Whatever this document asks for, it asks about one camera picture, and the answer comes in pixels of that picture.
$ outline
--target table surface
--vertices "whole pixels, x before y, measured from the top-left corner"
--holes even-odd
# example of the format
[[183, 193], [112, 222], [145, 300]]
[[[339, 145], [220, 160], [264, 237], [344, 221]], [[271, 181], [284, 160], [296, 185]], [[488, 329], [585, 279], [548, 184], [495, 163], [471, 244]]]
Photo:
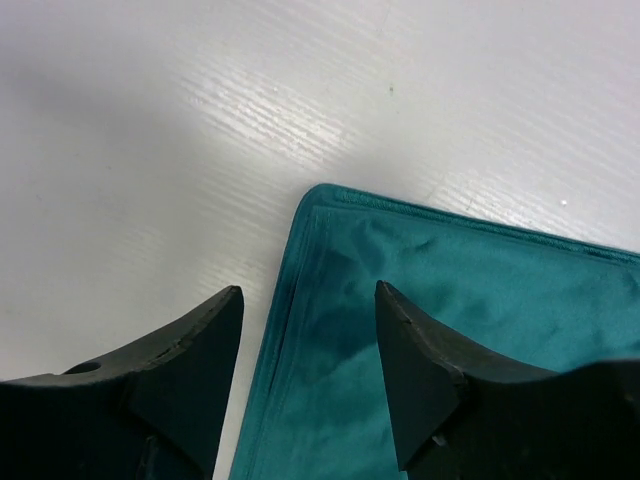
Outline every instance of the table surface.
[[227, 284], [228, 476], [296, 205], [341, 183], [640, 250], [632, 0], [0, 6], [0, 377], [59, 373]]

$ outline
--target green fabric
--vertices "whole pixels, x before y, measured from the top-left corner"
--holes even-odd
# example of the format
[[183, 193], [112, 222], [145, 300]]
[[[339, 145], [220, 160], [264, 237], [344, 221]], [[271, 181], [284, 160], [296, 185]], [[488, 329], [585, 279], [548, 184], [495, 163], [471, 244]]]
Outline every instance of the green fabric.
[[373, 294], [387, 280], [553, 370], [640, 354], [640, 257], [320, 185], [291, 228], [231, 480], [397, 472]]

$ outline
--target folded cloth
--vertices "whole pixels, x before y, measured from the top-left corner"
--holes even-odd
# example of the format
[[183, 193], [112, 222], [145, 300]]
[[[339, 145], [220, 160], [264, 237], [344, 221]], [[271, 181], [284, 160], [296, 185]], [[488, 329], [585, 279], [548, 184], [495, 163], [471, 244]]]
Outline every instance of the folded cloth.
[[291, 227], [231, 480], [404, 477], [377, 280], [540, 367], [640, 355], [640, 256], [320, 185]]

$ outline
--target gray surface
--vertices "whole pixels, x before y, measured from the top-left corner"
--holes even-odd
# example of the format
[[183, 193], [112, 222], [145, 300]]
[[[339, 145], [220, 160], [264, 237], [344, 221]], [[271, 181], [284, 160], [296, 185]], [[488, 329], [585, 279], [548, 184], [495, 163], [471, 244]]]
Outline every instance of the gray surface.
[[0, 377], [240, 284], [224, 479], [311, 185], [640, 250], [636, 5], [5, 1]]

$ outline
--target black plastic part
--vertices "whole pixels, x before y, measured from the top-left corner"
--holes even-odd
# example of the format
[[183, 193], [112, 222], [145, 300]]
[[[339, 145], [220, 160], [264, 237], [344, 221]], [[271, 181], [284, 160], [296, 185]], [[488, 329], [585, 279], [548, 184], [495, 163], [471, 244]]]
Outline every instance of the black plastic part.
[[63, 375], [0, 383], [0, 478], [211, 478], [242, 291]]
[[499, 355], [379, 282], [399, 468], [411, 480], [640, 478], [640, 362], [556, 374]]

